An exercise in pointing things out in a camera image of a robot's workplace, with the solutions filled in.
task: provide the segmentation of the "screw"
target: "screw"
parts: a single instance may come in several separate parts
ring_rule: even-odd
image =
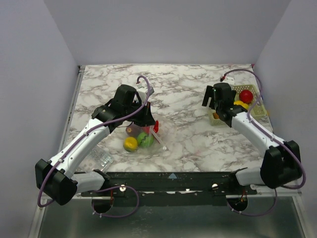
[[[218,186],[218,184],[214,183],[214,184],[211,186],[211,188],[212,188],[213,190],[216,190],[216,189],[219,188],[219,186]]]
[[[250,185],[250,188],[251,188],[252,190],[256,190],[256,189],[257,189],[257,186],[254,185],[254,184],[252,184],[252,185]]]
[[[119,189],[120,189],[120,191],[121,191],[121,192],[124,192],[125,190],[127,190],[127,188],[126,188],[126,187],[120,187]]]

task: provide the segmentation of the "red apple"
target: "red apple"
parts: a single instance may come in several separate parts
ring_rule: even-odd
[[[239,99],[244,103],[251,103],[253,100],[253,94],[249,90],[243,90],[239,94]]]

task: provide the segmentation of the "cable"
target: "cable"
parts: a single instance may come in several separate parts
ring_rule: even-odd
[[[227,202],[227,205],[231,209],[232,212],[235,212],[235,213],[237,213],[239,215],[243,215],[243,216],[247,216],[247,217],[261,217],[261,216],[265,216],[265,215],[269,214],[271,211],[273,211],[273,209],[275,208],[275,206],[277,204],[277,191],[276,191],[276,189],[274,189],[274,193],[275,193],[275,197],[274,197],[273,205],[270,207],[270,209],[268,209],[266,212],[263,212],[263,213],[259,213],[259,214],[244,213],[244,212],[237,211],[237,210],[233,209],[228,202]]]
[[[135,190],[133,187],[130,187],[130,186],[115,186],[115,187],[110,187],[110,188],[106,188],[106,189],[103,189],[103,190],[97,190],[97,191],[94,191],[94,192],[106,192],[106,191],[113,190],[113,189],[116,189],[116,188],[121,188],[121,187],[126,187],[126,188],[131,189],[132,191],[134,191],[135,195],[137,196],[137,204],[135,205],[134,209],[131,212],[129,212],[128,214],[114,216],[114,215],[107,215],[107,214],[96,212],[95,208],[94,208],[94,204],[92,204],[92,209],[94,210],[93,215],[97,214],[97,215],[100,216],[100,218],[101,218],[101,216],[102,217],[111,217],[111,218],[123,218],[123,217],[128,217],[128,216],[132,215],[133,213],[135,213],[136,210],[138,210],[138,207],[139,207],[140,197],[139,197],[139,194],[138,194],[137,190]]]
[[[105,125],[108,125],[108,124],[111,124],[111,123],[114,123],[114,122],[118,122],[118,121],[122,121],[122,120],[126,120],[132,116],[134,116],[136,113],[138,113],[148,102],[148,99],[150,97],[150,83],[148,81],[148,79],[142,75],[140,75],[138,78],[137,78],[137,84],[140,83],[140,78],[144,79],[146,84],[147,84],[147,87],[148,87],[148,91],[147,91],[147,96],[145,98],[145,101],[144,103],[141,105],[141,107],[139,107],[137,110],[135,110],[134,112],[132,112],[131,114],[125,116],[125,117],[122,117],[122,118],[118,118],[118,119],[115,119],[115,120],[110,120],[110,121],[106,121],[104,123],[101,123],[99,125],[96,125],[94,127],[92,127],[91,129],[89,129],[88,131],[86,131],[86,133],[82,136],[80,136],[70,147],[69,149],[62,155],[62,157],[60,158],[62,161],[66,158],[66,156],[74,149],[74,147],[83,139],[85,138],[86,136],[89,136],[90,132],[94,131],[95,129],[101,127],[101,126],[105,126]],[[42,194],[43,194],[43,191],[44,191],[44,187],[47,183],[47,181],[49,180],[51,174],[53,173],[53,171],[57,168],[57,166],[60,164],[60,161],[57,161],[56,164],[51,168],[51,170],[48,172],[48,174],[46,175],[46,177],[44,178],[43,180],[43,183],[41,185],[41,188],[40,188],[40,191],[39,191],[39,195],[38,195],[38,206],[39,207],[46,207],[48,205],[50,205],[51,203],[54,202],[54,200],[52,201],[49,201],[47,202],[46,204],[41,204],[41,197],[42,197]]]
[[[241,196],[241,198],[240,198],[240,201],[241,201],[241,202],[243,202],[243,195],[245,195],[246,198],[247,198],[247,193],[246,193],[246,190],[245,190],[245,189],[243,189],[243,191],[242,191],[242,196]]]
[[[276,140],[274,137],[271,137],[270,134],[268,134],[265,130],[263,130],[258,124],[256,124],[252,119],[251,119],[251,116],[250,116],[250,112],[251,110],[255,107],[255,105],[260,101],[260,98],[262,97],[262,93],[263,93],[263,87],[262,87],[262,82],[260,81],[259,77],[253,73],[252,71],[248,70],[248,69],[243,69],[243,68],[237,68],[237,69],[233,69],[233,70],[230,70],[228,72],[226,72],[223,77],[220,79],[221,81],[223,81],[226,77],[227,74],[229,73],[232,73],[232,72],[236,72],[236,71],[245,71],[245,72],[249,72],[251,74],[254,75],[254,77],[257,79],[257,81],[259,82],[259,85],[260,85],[260,94],[258,96],[258,98],[255,100],[255,102],[249,107],[248,109],[248,113],[247,113],[247,117],[249,119],[249,121],[259,130],[261,131],[264,135],[266,135],[268,138],[270,138],[272,141],[274,141],[275,143],[277,143],[278,145],[280,145],[281,147],[283,147],[284,150],[286,150],[292,157],[293,159],[295,160],[295,162],[297,163],[297,165],[300,167],[301,171],[302,171],[302,174],[303,174],[303,180],[302,180],[302,183],[300,185],[295,185],[295,186],[286,186],[286,185],[283,185],[281,187],[283,188],[288,188],[288,189],[300,189],[301,187],[304,186],[304,184],[306,183],[306,172],[305,172],[305,169],[303,167],[303,165],[301,164],[301,162],[299,161],[299,159],[296,157],[296,155],[294,155],[294,153],[288,149],[282,142]]]

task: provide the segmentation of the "blue triangle marker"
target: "blue triangle marker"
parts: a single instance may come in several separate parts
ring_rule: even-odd
[[[177,179],[176,175],[172,173],[170,176],[168,176],[169,179]]]

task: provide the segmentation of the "red plastic piece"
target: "red plastic piece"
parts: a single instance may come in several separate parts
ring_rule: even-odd
[[[157,121],[155,122],[153,131],[154,131],[155,133],[157,133],[157,132],[159,131],[158,128],[159,128],[159,121],[157,120]],[[150,127],[149,127],[149,126],[144,127],[143,130],[144,130],[147,134],[150,133]]]

